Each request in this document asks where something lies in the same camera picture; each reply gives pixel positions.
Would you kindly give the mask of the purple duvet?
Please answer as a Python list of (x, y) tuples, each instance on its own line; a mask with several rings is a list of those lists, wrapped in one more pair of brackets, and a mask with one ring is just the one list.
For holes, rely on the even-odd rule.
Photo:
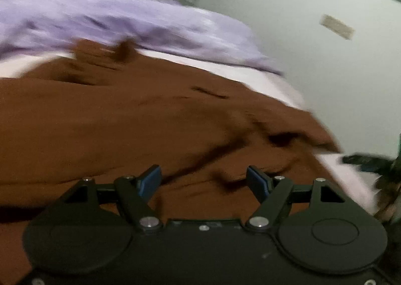
[(147, 50), (283, 73), (241, 21), (173, 0), (1, 0), (1, 56), (128, 38)]

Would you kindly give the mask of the brown padded coat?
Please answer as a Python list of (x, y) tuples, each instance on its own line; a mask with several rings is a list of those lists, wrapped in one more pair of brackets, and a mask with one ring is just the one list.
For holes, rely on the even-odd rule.
[(85, 177), (111, 183), (157, 164), (162, 219), (245, 219), (258, 205), (248, 166), (307, 184), (328, 175), (315, 151), (339, 151), (309, 112), (132, 42), (81, 40), (73, 52), (1, 80), (2, 284), (30, 269), (27, 221)]

